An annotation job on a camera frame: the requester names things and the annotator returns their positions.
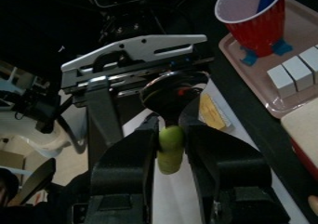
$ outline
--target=black table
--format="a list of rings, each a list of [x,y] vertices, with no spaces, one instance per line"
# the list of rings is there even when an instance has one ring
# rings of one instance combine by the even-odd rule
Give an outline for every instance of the black table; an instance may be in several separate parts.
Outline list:
[[[317,0],[297,0],[305,6],[318,10]],[[232,106],[269,165],[273,167],[292,198],[303,210],[309,223],[318,223],[318,217],[309,208],[308,198],[318,194],[318,184],[303,166],[292,149],[291,137],[273,118],[256,94],[241,79],[233,65],[220,49],[220,41],[229,34],[224,24],[214,16],[217,0],[189,0],[182,9],[190,14],[197,33],[208,35],[216,53],[210,66],[212,79]]]

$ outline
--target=tray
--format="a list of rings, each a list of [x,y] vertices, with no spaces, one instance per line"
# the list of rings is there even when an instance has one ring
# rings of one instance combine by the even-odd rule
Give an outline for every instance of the tray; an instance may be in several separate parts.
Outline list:
[[[246,53],[230,33],[220,43],[221,51],[241,78],[254,91],[271,114],[279,119],[318,97],[318,85],[315,85],[283,99],[268,74],[275,66],[318,45],[318,13],[295,0],[287,0],[285,41],[293,46],[293,51],[284,56],[273,54],[260,58],[253,66],[241,62]]]

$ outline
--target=white block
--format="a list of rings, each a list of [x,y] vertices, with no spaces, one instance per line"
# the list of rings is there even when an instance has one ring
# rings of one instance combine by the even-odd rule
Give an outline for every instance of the white block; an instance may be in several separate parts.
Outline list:
[[[283,65],[279,65],[275,68],[272,68],[268,71],[268,74],[271,75],[273,79],[277,92],[283,99],[296,94],[297,91],[296,91],[295,81]]]
[[[284,62],[284,67],[296,82],[296,89],[303,91],[313,86],[313,73],[299,57],[293,57]]]
[[[318,49],[312,47],[300,54],[300,58],[307,62],[315,76],[315,83],[318,84]]]

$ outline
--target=floor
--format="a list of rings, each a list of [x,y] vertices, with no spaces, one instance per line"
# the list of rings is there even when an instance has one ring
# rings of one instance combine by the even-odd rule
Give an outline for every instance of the floor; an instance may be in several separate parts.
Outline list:
[[[0,138],[0,150],[23,154],[26,156],[26,170],[34,171],[43,162],[49,159],[43,157],[34,148],[26,143],[19,136],[3,136]],[[73,145],[63,148],[62,153],[55,157],[57,159],[57,174],[53,182],[61,185],[66,185],[71,179],[82,174],[89,169],[87,163],[87,150],[78,154]],[[41,201],[46,201],[46,193],[41,191],[30,199],[30,204],[37,204]]]

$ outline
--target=red cup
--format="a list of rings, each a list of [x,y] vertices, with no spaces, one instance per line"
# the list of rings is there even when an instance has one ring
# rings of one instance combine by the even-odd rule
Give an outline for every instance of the red cup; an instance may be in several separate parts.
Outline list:
[[[244,48],[265,57],[284,38],[285,0],[275,0],[260,12],[258,4],[260,0],[218,0],[216,16]]]

